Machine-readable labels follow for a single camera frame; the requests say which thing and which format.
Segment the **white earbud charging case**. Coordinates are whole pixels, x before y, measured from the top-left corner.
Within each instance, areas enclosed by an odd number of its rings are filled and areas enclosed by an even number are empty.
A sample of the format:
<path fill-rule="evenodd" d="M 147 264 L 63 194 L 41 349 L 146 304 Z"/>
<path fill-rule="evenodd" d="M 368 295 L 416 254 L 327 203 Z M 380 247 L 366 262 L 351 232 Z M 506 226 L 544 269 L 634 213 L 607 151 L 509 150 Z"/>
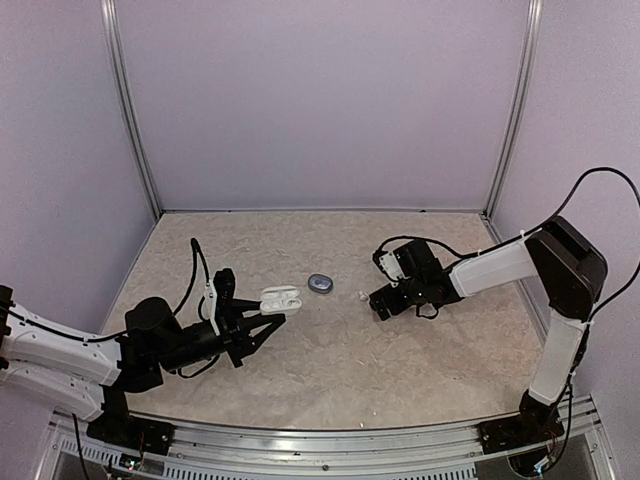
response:
<path fill-rule="evenodd" d="M 294 315 L 303 305 L 299 295 L 299 289 L 292 285 L 265 288 L 260 294 L 260 312 L 263 315 Z M 295 299 L 296 305 L 292 307 L 283 306 L 282 302 L 289 299 Z"/>

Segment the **purple earbud charging case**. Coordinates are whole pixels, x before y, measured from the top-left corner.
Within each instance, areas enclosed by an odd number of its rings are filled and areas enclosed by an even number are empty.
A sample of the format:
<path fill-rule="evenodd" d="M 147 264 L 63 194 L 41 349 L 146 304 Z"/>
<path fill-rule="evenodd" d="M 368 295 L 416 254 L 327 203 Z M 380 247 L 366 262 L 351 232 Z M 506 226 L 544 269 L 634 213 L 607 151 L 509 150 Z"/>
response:
<path fill-rule="evenodd" d="M 312 274 L 307 280 L 308 288 L 319 294 L 329 294 L 334 288 L 333 280 L 323 274 Z"/>

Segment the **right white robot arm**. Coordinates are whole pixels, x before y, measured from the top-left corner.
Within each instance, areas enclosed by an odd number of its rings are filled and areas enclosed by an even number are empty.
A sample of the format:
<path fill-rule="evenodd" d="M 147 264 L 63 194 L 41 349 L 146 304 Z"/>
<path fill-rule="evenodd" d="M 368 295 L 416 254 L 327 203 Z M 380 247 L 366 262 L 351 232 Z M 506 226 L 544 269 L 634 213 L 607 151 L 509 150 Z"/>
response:
<path fill-rule="evenodd" d="M 369 306 L 386 321 L 409 309 L 439 311 L 486 290 L 538 280 L 547 296 L 550 322 L 543 351 L 516 415 L 485 425 L 489 438 L 503 435 L 523 444 L 542 434 L 559 434 L 558 403 L 586 352 L 591 316 L 608 274 L 604 256 L 565 218 L 556 215 L 518 237 L 475 253 L 455 252 L 442 265 L 438 242 L 397 237 L 399 247 L 380 245 L 372 260 L 387 284 L 369 296 Z"/>

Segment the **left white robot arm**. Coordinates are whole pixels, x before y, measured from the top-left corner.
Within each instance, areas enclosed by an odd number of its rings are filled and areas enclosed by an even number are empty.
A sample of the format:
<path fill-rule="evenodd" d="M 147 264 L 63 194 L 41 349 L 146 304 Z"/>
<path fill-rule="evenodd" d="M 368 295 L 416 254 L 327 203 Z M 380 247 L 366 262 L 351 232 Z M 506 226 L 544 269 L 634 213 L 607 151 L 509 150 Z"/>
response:
<path fill-rule="evenodd" d="M 210 291 L 211 318 L 181 326 L 168 303 L 150 297 L 125 315 L 126 329 L 98 337 L 42 319 L 1 289 L 1 381 L 31 391 L 102 430 L 121 445 L 140 434 L 137 418 L 117 401 L 144 393 L 199 362 L 227 355 L 235 367 L 302 305 L 297 289 L 274 287 L 259 300 Z"/>

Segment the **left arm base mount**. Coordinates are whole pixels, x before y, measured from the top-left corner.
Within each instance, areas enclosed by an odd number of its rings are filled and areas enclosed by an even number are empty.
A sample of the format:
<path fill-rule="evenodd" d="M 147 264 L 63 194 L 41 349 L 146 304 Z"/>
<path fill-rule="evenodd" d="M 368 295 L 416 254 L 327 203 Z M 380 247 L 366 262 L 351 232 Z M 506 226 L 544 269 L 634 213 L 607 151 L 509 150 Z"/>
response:
<path fill-rule="evenodd" d="M 141 454 L 163 456 L 168 454 L 174 433 L 171 423 L 133 416 L 125 393 L 112 387 L 103 388 L 101 413 L 87 426 L 90 438 Z"/>

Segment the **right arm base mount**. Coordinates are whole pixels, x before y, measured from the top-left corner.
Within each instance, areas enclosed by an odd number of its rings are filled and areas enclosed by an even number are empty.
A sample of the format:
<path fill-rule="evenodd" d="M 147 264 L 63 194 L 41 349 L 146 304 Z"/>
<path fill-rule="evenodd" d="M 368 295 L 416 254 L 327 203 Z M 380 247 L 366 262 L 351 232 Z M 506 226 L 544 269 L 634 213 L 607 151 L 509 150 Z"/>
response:
<path fill-rule="evenodd" d="M 558 404 L 559 399 L 549 405 L 541 403 L 526 391 L 515 415 L 478 425 L 483 453 L 494 454 L 562 436 L 564 427 Z"/>

